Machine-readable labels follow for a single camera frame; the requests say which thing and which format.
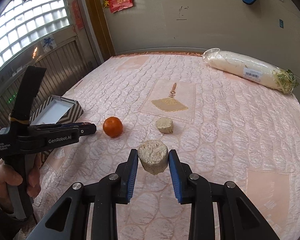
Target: box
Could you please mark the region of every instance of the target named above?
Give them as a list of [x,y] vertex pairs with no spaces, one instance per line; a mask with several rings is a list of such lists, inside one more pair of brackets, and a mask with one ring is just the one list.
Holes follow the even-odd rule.
[[[76,100],[60,96],[49,96],[48,99],[30,117],[30,125],[74,123],[83,114],[83,109]],[[41,153],[44,163],[53,150]]]

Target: screw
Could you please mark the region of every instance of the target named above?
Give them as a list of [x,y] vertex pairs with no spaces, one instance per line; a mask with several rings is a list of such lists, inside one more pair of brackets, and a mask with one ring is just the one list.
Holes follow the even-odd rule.
[[73,188],[73,189],[79,189],[79,188],[81,188],[81,183],[79,183],[79,182],[74,183],[74,184],[72,185],[72,188]]
[[235,183],[233,181],[227,181],[226,185],[229,188],[234,188],[235,187]]
[[199,179],[199,175],[196,174],[196,173],[191,173],[191,174],[189,175],[189,178],[190,178],[190,179],[196,180],[196,179]]
[[116,180],[117,178],[119,178],[119,175],[116,173],[112,173],[109,175],[109,179],[111,179],[111,180]]

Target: rubber band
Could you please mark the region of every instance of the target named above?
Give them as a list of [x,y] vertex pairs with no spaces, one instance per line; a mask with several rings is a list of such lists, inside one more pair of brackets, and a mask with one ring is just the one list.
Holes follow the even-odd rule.
[[29,120],[18,120],[14,117],[11,117],[11,114],[9,114],[8,119],[9,119],[10,122],[19,122],[21,124],[29,124]]

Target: hand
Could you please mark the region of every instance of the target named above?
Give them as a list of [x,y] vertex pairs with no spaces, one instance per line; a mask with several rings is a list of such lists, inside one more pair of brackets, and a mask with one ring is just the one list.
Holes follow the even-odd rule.
[[[41,156],[38,153],[35,157],[33,169],[28,175],[27,193],[30,197],[37,197],[41,191],[40,187]],[[13,213],[12,203],[9,197],[7,184],[18,186],[22,183],[22,177],[10,165],[0,160],[0,207],[7,213]]]

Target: wall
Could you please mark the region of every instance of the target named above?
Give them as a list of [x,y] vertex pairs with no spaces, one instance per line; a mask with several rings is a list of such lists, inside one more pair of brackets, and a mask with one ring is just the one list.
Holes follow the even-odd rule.
[[[300,77],[300,12],[291,0],[257,0],[253,5],[242,0],[135,0],[134,4],[114,14],[104,9],[117,54],[219,47],[291,69]],[[300,100],[300,88],[296,95]]]

